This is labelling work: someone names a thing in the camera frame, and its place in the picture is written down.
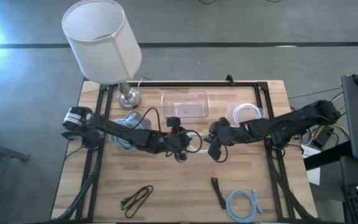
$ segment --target lamp base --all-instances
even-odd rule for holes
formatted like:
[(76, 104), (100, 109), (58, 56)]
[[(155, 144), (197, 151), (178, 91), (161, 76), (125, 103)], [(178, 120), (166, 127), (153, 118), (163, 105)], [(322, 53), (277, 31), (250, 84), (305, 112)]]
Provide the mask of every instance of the lamp base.
[(140, 93), (134, 88), (131, 88), (126, 95), (123, 93), (118, 94), (118, 103), (122, 109), (133, 110), (138, 107), (141, 102), (142, 98), (140, 97)]

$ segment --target coiled white cable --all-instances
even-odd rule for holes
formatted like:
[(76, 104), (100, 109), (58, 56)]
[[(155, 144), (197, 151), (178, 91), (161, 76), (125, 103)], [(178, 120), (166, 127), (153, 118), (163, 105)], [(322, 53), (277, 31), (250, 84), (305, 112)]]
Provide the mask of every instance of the coiled white cable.
[[(248, 213), (248, 215), (246, 215), (244, 217), (234, 214), (233, 211), (231, 210), (231, 201), (237, 195), (245, 195), (251, 203), (251, 208), (249, 210), (249, 213)], [(256, 216), (257, 210), (259, 213), (263, 213), (262, 209), (258, 205), (257, 197), (258, 197), (258, 193), (256, 192), (255, 189), (252, 190), (252, 195), (246, 190), (235, 190), (235, 191), (231, 192), (231, 194), (226, 199), (226, 209), (227, 209), (227, 212), (229, 213), (230, 217), (239, 223), (252, 222)]]
[[(207, 134), (204, 134), (204, 133), (199, 133), (200, 136), (201, 136), (201, 140), (203, 141), (203, 147), (204, 149), (200, 149), (197, 153), (207, 153), (208, 152), (208, 148), (209, 148), (209, 145), (206, 144), (206, 142), (204, 141), (204, 139), (208, 138), (208, 135)], [(189, 136), (189, 138), (192, 138), (192, 137), (198, 137), (196, 133), (194, 132), (188, 132), (187, 135)], [(194, 152), (194, 151), (197, 151), (197, 148), (195, 148), (194, 146), (192, 145), (189, 145), (187, 147), (187, 150), (190, 151), (190, 152)]]
[[(128, 128), (133, 128), (139, 122), (139, 121), (135, 120), (134, 118), (135, 118), (135, 113), (132, 113), (131, 115), (129, 115), (128, 118), (115, 119), (114, 122), (116, 122), (117, 124), (127, 126)], [(140, 123), (136, 127), (136, 129), (143, 129), (142, 123)], [(131, 150), (133, 148), (131, 146), (131, 144), (129, 144), (127, 141), (125, 141), (125, 140), (123, 140), (121, 138), (113, 136), (112, 140), (114, 142), (116, 142), (117, 145), (119, 145), (119, 147), (121, 147), (121, 149), (123, 149), (125, 151), (129, 151), (129, 150)]]
[(255, 119), (259, 119), (262, 118), (262, 113), (260, 112), (259, 108), (256, 107), (255, 105), (251, 104), (251, 103), (243, 103), (239, 106), (237, 106), (234, 110), (233, 110), (233, 120), (234, 120), (234, 124), (236, 124), (236, 126), (240, 125), (239, 122), (239, 112), (241, 110), (244, 109), (252, 109), (256, 111), (256, 117)]

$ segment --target black clip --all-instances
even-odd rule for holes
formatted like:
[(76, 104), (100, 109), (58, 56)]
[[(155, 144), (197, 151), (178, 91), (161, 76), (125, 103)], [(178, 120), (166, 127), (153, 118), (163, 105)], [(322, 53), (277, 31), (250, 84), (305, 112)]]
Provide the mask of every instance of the black clip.
[(212, 187), (215, 190), (216, 195), (218, 196), (218, 200), (219, 200), (219, 203), (221, 204), (221, 208), (226, 209), (226, 201), (223, 199), (222, 193), (219, 189), (218, 178), (211, 177), (211, 183), (212, 183)]
[(235, 86), (236, 85), (236, 83), (234, 82), (233, 77), (231, 77), (231, 75), (227, 75), (226, 81), (230, 82), (230, 86)]

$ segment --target light blue cable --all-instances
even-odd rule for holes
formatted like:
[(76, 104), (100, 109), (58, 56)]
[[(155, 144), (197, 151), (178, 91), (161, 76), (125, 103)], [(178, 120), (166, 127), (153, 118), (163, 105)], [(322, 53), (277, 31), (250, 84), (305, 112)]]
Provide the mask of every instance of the light blue cable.
[[(231, 210), (231, 201), (237, 195), (245, 195), (251, 203), (251, 209), (249, 210), (248, 215), (246, 215), (244, 217), (234, 214), (233, 211)], [(255, 189), (252, 190), (252, 195), (246, 190), (235, 190), (235, 191), (231, 192), (231, 194), (226, 199), (227, 212), (229, 213), (231, 218), (234, 219), (236, 222), (239, 222), (239, 223), (252, 222), (255, 218), (256, 210), (258, 210), (259, 213), (263, 213), (262, 209), (258, 205), (257, 197), (258, 197), (258, 193), (256, 192)]]
[[(114, 120), (114, 122), (127, 126), (128, 128), (133, 128), (135, 125), (137, 125), (137, 123), (139, 121), (135, 120), (135, 113), (130, 114), (127, 118), (121, 118), (121, 119), (116, 119)], [(143, 125), (140, 123), (136, 129), (143, 129)], [(117, 145), (119, 145), (119, 147), (121, 147), (121, 149), (125, 150), (125, 151), (129, 151), (132, 149), (131, 144), (129, 144), (127, 141), (121, 139), (121, 138), (117, 138), (117, 137), (113, 137), (112, 139), (114, 142), (117, 143)]]

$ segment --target silver lamp base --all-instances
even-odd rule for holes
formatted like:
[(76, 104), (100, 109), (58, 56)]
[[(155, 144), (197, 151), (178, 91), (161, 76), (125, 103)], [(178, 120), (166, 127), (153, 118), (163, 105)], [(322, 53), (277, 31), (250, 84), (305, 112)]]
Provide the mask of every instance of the silver lamp base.
[(120, 94), (118, 94), (118, 103), (122, 109), (133, 110), (138, 107), (142, 102), (140, 93), (129, 86), (127, 82), (118, 84)]

